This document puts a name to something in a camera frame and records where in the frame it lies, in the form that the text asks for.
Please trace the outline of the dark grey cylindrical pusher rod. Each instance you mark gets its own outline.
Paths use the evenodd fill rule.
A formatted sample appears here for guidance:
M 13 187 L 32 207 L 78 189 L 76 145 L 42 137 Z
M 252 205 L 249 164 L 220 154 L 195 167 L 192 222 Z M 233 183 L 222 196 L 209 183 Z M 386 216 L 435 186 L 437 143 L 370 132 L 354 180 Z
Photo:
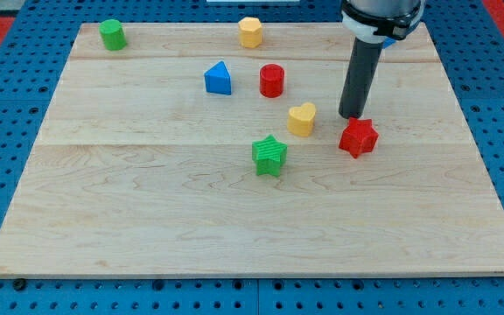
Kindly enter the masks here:
M 339 102 L 339 114 L 345 119 L 362 116 L 378 66 L 383 43 L 353 42 L 346 79 Z

